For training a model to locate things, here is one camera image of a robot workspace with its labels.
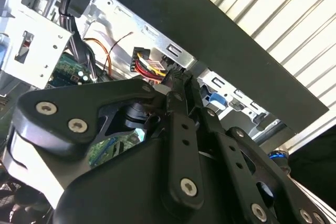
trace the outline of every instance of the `yellow wire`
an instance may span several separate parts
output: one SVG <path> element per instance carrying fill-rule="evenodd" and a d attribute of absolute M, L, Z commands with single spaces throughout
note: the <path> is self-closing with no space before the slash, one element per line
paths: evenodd
<path fill-rule="evenodd" d="M 140 54 L 139 52 L 137 53 L 137 55 L 138 55 L 139 58 L 142 58 L 142 56 L 141 56 L 141 54 Z M 159 70 L 153 68 L 150 64 L 148 64 L 147 67 L 148 67 L 150 70 L 154 71 L 154 72 L 155 72 L 156 74 L 158 74 L 159 76 L 164 76 L 164 77 L 166 76 L 165 73 L 163 73 L 163 72 L 161 72 L 161 71 L 159 71 Z"/>

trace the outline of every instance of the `orange wire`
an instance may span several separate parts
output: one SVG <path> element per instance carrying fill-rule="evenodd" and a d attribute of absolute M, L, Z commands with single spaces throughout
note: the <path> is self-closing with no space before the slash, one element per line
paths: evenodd
<path fill-rule="evenodd" d="M 99 40 L 95 39 L 95 38 L 85 38 L 84 41 L 93 41 L 95 43 L 97 43 L 105 52 L 106 57 L 107 57 L 107 61 L 109 63 L 109 76 L 112 76 L 112 60 L 111 60 L 111 56 L 109 55 L 109 52 L 107 50 L 107 48 L 103 45 L 102 42 L 100 42 Z"/>

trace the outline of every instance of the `red wire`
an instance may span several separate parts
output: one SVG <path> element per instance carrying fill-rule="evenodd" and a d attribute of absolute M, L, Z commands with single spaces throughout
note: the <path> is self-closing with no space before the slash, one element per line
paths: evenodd
<path fill-rule="evenodd" d="M 149 76 L 150 78 L 156 79 L 156 80 L 160 80 L 160 78 L 150 72 L 147 72 L 146 70 L 142 69 L 142 67 L 140 66 L 139 62 L 136 61 L 135 62 L 135 66 L 137 67 L 137 69 L 144 75 Z"/>
<path fill-rule="evenodd" d="M 149 72 L 146 72 L 145 70 L 143 70 L 141 67 L 140 67 L 140 64 L 138 63 L 138 61 L 135 62 L 135 70 L 140 74 L 142 75 L 143 77 L 147 78 L 147 79 L 150 79 L 150 80 L 153 80 L 153 81 L 158 81 L 158 82 L 161 82 L 160 79 L 157 78 L 157 76 L 153 75 L 152 73 L 149 73 Z"/>

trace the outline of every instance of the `black metal plate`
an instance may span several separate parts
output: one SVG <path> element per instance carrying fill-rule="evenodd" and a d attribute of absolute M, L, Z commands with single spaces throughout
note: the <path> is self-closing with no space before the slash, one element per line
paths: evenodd
<path fill-rule="evenodd" d="M 295 132 L 327 112 L 327 107 L 209 0 L 118 1 Z"/>

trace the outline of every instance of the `silver screw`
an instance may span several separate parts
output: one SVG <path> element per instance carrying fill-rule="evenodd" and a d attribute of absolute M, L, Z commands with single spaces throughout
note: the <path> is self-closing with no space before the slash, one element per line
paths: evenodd
<path fill-rule="evenodd" d="M 43 115 L 53 115 L 57 112 L 57 107 L 51 102 L 39 102 L 35 106 L 38 113 Z"/>
<path fill-rule="evenodd" d="M 188 178 L 181 179 L 181 189 L 190 197 L 194 197 L 197 194 L 197 187 L 195 183 Z"/>
<path fill-rule="evenodd" d="M 266 222 L 267 221 L 267 215 L 263 208 L 259 206 L 258 204 L 254 203 L 251 206 L 253 214 L 261 221 Z"/>
<path fill-rule="evenodd" d="M 303 217 L 303 219 L 306 221 L 306 223 L 309 223 L 309 224 L 313 223 L 313 220 L 311 219 L 310 215 L 306 211 L 301 209 L 300 214 Z"/>
<path fill-rule="evenodd" d="M 319 216 L 319 214 L 317 212 L 313 212 L 313 215 L 315 216 L 315 218 L 317 219 L 319 224 L 324 224 L 324 220 L 322 219 L 321 216 Z"/>
<path fill-rule="evenodd" d="M 244 133 L 241 130 L 237 129 L 236 133 L 237 133 L 238 136 L 244 137 Z"/>
<path fill-rule="evenodd" d="M 208 114 L 210 116 L 215 116 L 216 115 L 216 113 L 213 110 L 211 110 L 211 109 L 208 109 Z"/>
<path fill-rule="evenodd" d="M 179 101 L 182 101 L 182 100 L 183 100 L 182 97 L 180 96 L 180 94 L 178 94 L 178 93 L 174 93 L 174 96 L 175 96 L 175 98 L 178 99 Z"/>
<path fill-rule="evenodd" d="M 88 129 L 88 124 L 82 119 L 74 118 L 69 121 L 68 127 L 73 132 L 83 133 Z"/>
<path fill-rule="evenodd" d="M 151 89 L 146 85 L 142 86 L 142 89 L 147 91 L 147 92 L 151 92 Z"/>

